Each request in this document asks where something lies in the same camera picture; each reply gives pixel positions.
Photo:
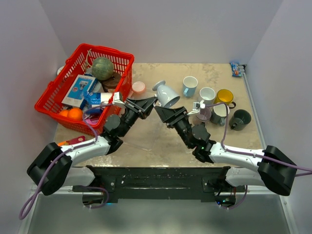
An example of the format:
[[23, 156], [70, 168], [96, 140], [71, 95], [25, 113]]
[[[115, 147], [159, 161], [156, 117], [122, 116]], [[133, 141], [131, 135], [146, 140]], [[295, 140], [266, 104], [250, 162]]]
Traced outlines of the pink mug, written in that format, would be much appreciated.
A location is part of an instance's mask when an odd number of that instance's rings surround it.
[[132, 84], [132, 91], [136, 94], [143, 94], [146, 91], [145, 83], [142, 81], [136, 81]]

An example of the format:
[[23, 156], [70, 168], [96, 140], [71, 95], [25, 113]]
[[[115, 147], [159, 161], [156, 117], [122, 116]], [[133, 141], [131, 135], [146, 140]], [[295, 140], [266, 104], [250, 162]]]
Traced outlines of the clear plastic tray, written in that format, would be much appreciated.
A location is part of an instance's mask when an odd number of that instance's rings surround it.
[[162, 122], [153, 109], [146, 119], [138, 118], [122, 140], [127, 145], [150, 151], [154, 146], [161, 126]]

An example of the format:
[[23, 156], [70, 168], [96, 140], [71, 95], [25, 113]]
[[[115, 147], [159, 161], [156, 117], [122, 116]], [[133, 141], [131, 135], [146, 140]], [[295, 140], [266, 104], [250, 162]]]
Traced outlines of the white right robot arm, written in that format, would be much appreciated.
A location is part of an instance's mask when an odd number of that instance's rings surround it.
[[270, 191], [289, 196], [297, 172], [296, 164], [278, 148], [268, 145], [264, 150], [226, 146], [210, 139], [202, 124], [192, 125], [184, 107], [155, 110], [168, 128], [174, 128], [187, 148], [200, 162], [225, 163], [232, 167], [217, 179], [220, 190], [227, 192], [241, 185], [264, 186]]

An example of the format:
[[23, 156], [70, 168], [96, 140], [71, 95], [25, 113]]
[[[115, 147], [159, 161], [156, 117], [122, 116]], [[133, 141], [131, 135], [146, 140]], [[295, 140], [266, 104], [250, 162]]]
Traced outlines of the green netted melon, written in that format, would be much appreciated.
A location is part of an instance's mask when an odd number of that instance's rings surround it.
[[105, 58], [98, 57], [93, 61], [92, 64], [92, 75], [98, 80], [107, 80], [114, 73], [113, 63]]

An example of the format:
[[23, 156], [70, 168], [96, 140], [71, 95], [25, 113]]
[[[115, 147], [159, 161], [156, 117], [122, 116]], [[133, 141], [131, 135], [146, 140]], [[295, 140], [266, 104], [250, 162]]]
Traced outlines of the light grey mug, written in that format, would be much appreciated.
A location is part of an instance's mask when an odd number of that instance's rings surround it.
[[164, 80], [157, 82], [152, 90], [156, 92], [161, 107], [171, 108], [180, 100], [180, 95], [167, 86]]

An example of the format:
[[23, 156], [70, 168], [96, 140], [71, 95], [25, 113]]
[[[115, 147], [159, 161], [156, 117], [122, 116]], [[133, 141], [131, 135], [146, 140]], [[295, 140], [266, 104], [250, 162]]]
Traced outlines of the dark grey mug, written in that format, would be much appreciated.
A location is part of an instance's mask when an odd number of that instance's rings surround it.
[[243, 109], [236, 110], [229, 121], [231, 130], [242, 131], [252, 120], [251, 114]]

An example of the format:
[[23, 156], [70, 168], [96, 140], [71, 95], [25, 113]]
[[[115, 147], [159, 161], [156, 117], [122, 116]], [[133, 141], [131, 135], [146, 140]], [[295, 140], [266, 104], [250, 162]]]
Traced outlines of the yellow mug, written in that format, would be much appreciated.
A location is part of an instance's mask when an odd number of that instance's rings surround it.
[[217, 92], [214, 104], [224, 102], [226, 103], [230, 109], [233, 109], [236, 107], [236, 103], [234, 102], [234, 95], [230, 90], [227, 89], [221, 89]]

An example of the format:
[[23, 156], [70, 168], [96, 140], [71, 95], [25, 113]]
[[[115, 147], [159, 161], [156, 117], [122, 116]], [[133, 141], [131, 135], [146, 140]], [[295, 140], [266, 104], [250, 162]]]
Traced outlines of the blue white round mug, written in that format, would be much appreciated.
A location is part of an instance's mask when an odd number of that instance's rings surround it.
[[211, 105], [214, 104], [215, 97], [216, 93], [214, 89], [210, 87], [204, 87], [199, 91], [198, 101], [199, 102], [203, 101], [205, 105]]

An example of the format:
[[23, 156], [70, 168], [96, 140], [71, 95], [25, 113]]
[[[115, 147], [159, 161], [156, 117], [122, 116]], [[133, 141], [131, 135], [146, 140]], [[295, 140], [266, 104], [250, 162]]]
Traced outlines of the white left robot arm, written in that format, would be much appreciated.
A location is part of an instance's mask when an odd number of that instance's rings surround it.
[[73, 145], [49, 143], [27, 169], [28, 176], [44, 195], [51, 195], [65, 185], [70, 169], [81, 162], [115, 152], [138, 118], [146, 119], [154, 108], [157, 97], [126, 99], [122, 115], [107, 117], [103, 131], [91, 140]]

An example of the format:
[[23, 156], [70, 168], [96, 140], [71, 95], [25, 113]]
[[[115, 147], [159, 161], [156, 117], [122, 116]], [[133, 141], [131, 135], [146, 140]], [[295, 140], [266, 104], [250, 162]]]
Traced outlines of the brown wooden lid jar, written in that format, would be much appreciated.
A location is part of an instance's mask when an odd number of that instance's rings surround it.
[[117, 72], [114, 72], [112, 76], [107, 80], [101, 80], [101, 86], [106, 93], [112, 93], [118, 86], [121, 80], [121, 75]]

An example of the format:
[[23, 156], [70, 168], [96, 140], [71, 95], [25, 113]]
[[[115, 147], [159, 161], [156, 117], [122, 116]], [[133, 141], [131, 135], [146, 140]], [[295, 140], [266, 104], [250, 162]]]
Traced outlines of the dark teal mug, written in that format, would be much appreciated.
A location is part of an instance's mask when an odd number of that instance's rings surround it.
[[226, 124], [226, 117], [230, 113], [230, 108], [226, 104], [220, 104], [212, 108], [211, 123], [219, 126]]

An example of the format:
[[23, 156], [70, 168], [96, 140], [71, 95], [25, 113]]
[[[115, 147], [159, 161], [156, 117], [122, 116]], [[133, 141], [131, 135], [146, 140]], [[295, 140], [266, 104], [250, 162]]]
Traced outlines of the lilac grey mug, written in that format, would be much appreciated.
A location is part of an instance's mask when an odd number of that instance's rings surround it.
[[205, 107], [204, 109], [201, 109], [198, 114], [196, 114], [193, 118], [193, 124], [204, 124], [207, 125], [207, 123], [210, 121], [210, 118], [212, 116], [212, 112], [209, 107]]

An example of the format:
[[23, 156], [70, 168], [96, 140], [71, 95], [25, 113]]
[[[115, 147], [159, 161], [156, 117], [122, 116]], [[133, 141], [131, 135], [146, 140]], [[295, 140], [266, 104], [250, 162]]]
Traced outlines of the light blue square mug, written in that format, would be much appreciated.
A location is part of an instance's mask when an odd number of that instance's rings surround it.
[[196, 91], [198, 86], [198, 80], [193, 76], [187, 76], [183, 79], [183, 95], [186, 98], [191, 98]]

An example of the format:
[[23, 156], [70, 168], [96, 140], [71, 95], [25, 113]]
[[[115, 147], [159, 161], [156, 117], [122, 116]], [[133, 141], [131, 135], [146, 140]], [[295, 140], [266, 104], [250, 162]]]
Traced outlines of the blue razor box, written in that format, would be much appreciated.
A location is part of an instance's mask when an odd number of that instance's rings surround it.
[[86, 104], [84, 94], [93, 91], [96, 84], [95, 77], [77, 75], [61, 103], [65, 106], [83, 109]]

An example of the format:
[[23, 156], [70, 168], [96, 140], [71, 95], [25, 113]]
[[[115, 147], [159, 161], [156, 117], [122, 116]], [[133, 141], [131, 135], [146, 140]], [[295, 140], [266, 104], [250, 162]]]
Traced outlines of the orange fruit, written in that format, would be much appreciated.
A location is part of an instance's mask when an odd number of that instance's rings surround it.
[[68, 113], [69, 113], [69, 110], [66, 109], [66, 110], [62, 110], [59, 112], [59, 115], [60, 116], [63, 116], [63, 117], [68, 117]]
[[67, 117], [71, 120], [82, 121], [83, 111], [80, 108], [72, 108], [68, 111]]

